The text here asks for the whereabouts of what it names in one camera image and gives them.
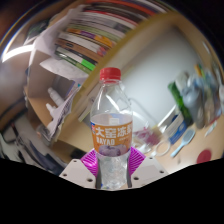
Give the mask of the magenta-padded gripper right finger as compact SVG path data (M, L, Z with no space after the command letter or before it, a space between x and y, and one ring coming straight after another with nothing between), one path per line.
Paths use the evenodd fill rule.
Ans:
M134 147L128 158L128 187L140 188L168 175L154 157L147 157Z

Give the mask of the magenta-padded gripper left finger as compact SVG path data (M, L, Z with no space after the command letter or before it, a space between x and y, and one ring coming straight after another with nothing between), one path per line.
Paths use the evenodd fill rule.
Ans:
M60 177L84 188L95 189L98 175L96 152L92 149L81 159L72 159Z

